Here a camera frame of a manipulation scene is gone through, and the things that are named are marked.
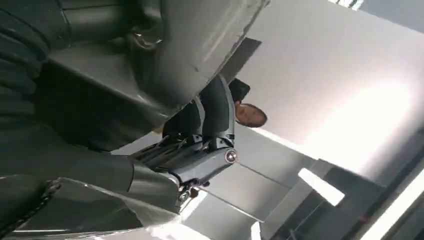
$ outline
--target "metal bolt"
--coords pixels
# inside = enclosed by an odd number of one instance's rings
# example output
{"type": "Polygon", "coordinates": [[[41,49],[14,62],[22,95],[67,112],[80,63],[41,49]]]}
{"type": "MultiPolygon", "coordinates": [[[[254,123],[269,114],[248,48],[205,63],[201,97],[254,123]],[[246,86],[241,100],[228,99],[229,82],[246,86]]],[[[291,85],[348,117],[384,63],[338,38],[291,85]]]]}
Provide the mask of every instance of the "metal bolt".
{"type": "Polygon", "coordinates": [[[233,164],[237,161],[236,150],[230,149],[225,153],[225,161],[229,164],[233,164]]]}
{"type": "Polygon", "coordinates": [[[189,197],[190,197],[190,192],[189,191],[185,191],[185,192],[181,193],[181,195],[179,195],[178,200],[183,203],[187,199],[189,199],[189,197]]]}

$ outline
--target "man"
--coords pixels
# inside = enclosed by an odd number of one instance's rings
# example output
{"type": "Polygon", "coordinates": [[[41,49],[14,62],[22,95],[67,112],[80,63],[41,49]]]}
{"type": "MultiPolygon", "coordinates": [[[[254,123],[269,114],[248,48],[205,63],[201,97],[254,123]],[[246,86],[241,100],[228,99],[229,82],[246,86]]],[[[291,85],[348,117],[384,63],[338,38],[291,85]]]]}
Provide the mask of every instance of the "man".
{"type": "Polygon", "coordinates": [[[265,112],[253,104],[242,103],[242,100],[246,97],[250,89],[249,85],[237,78],[229,84],[229,90],[234,101],[237,123],[249,128],[260,128],[268,120],[265,112]]]}

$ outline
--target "dark hair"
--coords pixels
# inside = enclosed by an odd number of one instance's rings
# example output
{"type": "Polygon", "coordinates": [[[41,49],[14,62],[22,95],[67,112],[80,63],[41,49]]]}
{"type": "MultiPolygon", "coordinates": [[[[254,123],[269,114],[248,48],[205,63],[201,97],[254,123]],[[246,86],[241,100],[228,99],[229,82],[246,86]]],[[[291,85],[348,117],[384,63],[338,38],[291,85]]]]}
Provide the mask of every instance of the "dark hair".
{"type": "Polygon", "coordinates": [[[253,123],[253,122],[240,122],[240,121],[236,120],[236,122],[237,122],[238,124],[243,125],[243,126],[246,126],[246,127],[248,127],[248,128],[260,128],[260,127],[262,127],[263,125],[265,125],[265,123],[268,121],[268,117],[267,117],[267,115],[265,114],[265,112],[264,112],[264,111],[262,111],[262,109],[260,109],[259,107],[255,106],[255,105],[253,105],[253,104],[250,104],[250,103],[242,103],[242,104],[243,104],[243,105],[245,105],[245,106],[249,106],[249,107],[251,107],[251,108],[254,108],[254,109],[258,110],[258,111],[260,112],[260,114],[263,116],[263,120],[262,120],[262,122],[260,122],[260,123],[253,123]]]}

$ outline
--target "ceiling light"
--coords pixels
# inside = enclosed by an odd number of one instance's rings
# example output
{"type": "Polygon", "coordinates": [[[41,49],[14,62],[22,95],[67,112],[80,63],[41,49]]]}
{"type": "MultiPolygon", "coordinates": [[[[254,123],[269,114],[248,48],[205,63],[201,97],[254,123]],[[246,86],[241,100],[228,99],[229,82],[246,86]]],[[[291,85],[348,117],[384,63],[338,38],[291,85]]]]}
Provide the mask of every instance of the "ceiling light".
{"type": "Polygon", "coordinates": [[[306,168],[302,168],[297,175],[333,206],[337,206],[345,197],[343,192],[306,168]]]}

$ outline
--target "wall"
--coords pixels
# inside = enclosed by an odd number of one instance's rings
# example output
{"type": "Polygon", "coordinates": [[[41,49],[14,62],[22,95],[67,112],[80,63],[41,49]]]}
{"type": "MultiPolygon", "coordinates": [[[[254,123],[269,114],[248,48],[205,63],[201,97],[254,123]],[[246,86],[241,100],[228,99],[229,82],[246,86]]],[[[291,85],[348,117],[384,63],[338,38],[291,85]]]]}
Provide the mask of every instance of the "wall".
{"type": "Polygon", "coordinates": [[[401,150],[423,146],[402,149],[423,125],[421,33],[325,0],[274,0],[248,37],[262,44],[237,77],[265,130],[384,186],[401,150]]]}
{"type": "Polygon", "coordinates": [[[366,0],[360,10],[424,33],[422,0],[366,0]]]}

